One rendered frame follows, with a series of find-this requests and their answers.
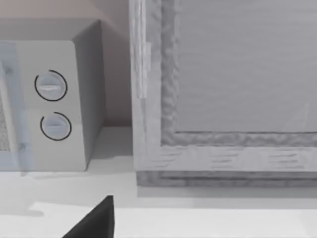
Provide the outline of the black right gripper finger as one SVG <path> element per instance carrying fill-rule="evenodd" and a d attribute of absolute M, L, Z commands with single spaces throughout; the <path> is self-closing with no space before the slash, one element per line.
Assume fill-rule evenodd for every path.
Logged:
<path fill-rule="evenodd" d="M 114 199 L 108 195 L 62 238 L 114 238 Z"/>

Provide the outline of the pale blue microwave knob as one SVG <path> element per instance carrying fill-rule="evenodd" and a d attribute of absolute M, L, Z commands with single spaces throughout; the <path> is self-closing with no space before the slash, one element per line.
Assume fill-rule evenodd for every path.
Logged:
<path fill-rule="evenodd" d="M 50 137 L 63 137 L 68 132 L 68 124 L 63 117 L 54 114 L 44 118 L 43 130 Z"/>
<path fill-rule="evenodd" d="M 37 89 L 43 97 L 50 100 L 55 100 L 61 95 L 62 85 L 57 76 L 44 75 L 39 77 Z"/>

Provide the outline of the pale microwave oven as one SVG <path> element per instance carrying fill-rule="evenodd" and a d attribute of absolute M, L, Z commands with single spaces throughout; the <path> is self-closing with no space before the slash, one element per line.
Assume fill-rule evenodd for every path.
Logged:
<path fill-rule="evenodd" d="M 89 18 L 0 19 L 0 41 L 15 42 L 34 168 L 30 172 L 84 171 L 106 111 L 101 22 Z M 37 89 L 39 77 L 57 76 L 60 97 Z M 68 132 L 50 137 L 43 120 L 63 117 Z"/>

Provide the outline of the grey cabinet door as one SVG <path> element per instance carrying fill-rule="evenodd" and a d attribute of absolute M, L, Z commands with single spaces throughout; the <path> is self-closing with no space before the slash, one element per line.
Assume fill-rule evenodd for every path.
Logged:
<path fill-rule="evenodd" d="M 131 81 L 139 99 L 147 97 L 151 43 L 147 41 L 146 0 L 129 0 Z"/>

